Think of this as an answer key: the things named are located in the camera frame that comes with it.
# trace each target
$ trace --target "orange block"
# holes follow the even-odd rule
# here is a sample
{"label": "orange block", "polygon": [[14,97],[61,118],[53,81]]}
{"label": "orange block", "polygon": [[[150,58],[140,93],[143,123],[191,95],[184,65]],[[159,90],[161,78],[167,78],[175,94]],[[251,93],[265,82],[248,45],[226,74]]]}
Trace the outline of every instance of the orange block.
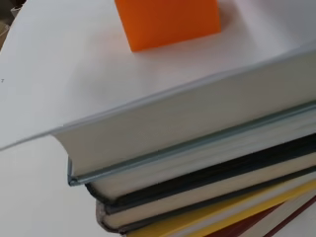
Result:
{"label": "orange block", "polygon": [[217,0],[116,0],[132,51],[220,32]]}

